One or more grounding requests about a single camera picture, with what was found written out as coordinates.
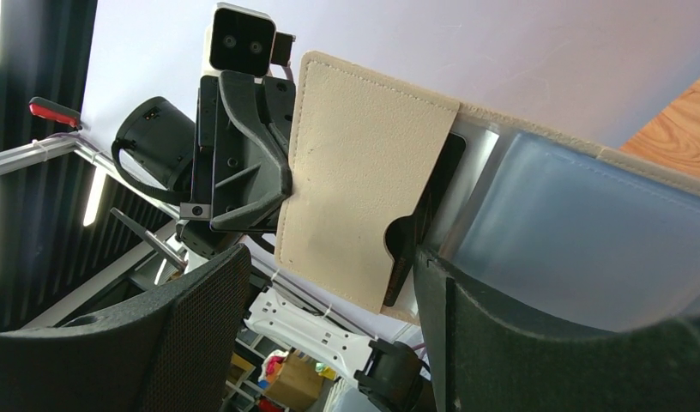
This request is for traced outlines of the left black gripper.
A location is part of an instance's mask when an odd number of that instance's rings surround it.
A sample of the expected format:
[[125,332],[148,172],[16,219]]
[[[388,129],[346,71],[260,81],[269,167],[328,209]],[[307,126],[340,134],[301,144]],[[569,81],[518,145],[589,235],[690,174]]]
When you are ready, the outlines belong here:
[[212,257],[247,234],[275,233],[292,192],[293,83],[224,70],[200,81],[190,200],[179,239]]

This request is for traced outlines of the white leather card holder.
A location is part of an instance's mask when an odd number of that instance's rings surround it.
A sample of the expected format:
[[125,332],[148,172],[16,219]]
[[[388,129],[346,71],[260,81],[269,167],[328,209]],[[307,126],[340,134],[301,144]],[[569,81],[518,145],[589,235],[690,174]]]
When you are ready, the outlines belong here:
[[275,262],[369,312],[418,322],[418,270],[390,306],[391,223],[450,136],[461,159],[419,224],[468,276],[547,314],[625,331],[700,315],[700,179],[319,51],[301,60]]

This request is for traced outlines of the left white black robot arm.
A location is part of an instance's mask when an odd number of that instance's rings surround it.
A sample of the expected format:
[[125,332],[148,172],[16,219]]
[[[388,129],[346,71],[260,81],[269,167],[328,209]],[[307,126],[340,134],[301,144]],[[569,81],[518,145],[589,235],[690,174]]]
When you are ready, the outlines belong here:
[[[259,245],[276,230],[290,193],[288,143],[296,88],[292,81],[225,70],[199,81],[189,118],[156,96],[118,129],[112,158],[125,182],[178,208],[178,237],[206,258],[224,233]],[[328,364],[382,411],[433,411],[427,364],[402,342],[345,331],[282,296],[263,279],[244,324]]]

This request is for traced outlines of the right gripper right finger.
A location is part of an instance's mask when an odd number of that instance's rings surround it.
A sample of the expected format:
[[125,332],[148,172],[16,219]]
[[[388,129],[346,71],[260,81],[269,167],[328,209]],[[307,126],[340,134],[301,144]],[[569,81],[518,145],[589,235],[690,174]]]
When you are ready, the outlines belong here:
[[413,280],[440,411],[700,411],[700,315],[598,330],[523,304],[425,247]]

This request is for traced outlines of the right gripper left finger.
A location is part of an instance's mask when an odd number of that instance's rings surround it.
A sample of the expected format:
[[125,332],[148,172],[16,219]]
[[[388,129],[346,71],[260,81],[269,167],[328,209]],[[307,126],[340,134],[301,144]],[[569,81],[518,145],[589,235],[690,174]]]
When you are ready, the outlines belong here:
[[236,245],[60,327],[0,333],[0,411],[217,411],[251,257]]

